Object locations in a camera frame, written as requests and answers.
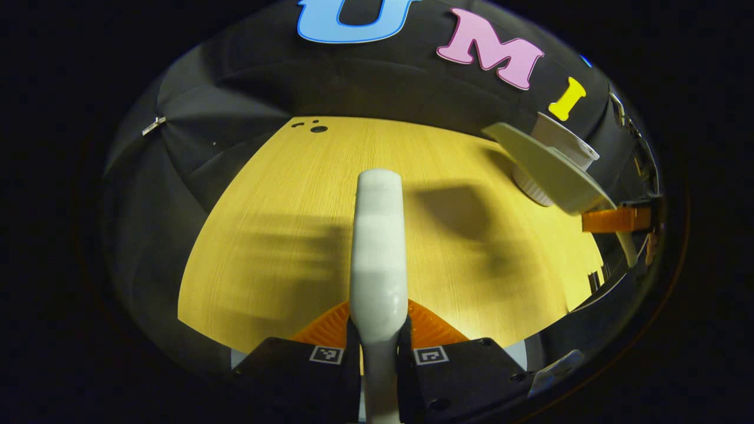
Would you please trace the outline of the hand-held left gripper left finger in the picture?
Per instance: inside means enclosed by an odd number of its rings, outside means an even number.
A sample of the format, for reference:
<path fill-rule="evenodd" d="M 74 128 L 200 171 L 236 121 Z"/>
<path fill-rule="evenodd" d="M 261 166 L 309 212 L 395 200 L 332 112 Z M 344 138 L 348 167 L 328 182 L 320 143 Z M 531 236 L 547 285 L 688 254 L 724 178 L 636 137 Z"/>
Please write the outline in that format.
<path fill-rule="evenodd" d="M 291 338 L 259 343 L 233 368 L 233 400 L 251 422 L 356 422 L 360 354 L 342 302 Z"/>

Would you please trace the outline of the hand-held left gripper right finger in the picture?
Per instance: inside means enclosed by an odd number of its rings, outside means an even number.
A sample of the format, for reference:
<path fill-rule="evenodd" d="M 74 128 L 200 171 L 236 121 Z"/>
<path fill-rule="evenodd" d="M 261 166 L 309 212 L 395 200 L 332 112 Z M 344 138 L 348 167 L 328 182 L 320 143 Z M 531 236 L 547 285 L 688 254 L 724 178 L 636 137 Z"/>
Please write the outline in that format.
<path fill-rule="evenodd" d="M 403 423 L 506 423 L 534 380 L 493 339 L 471 340 L 413 300 L 396 369 Z"/>

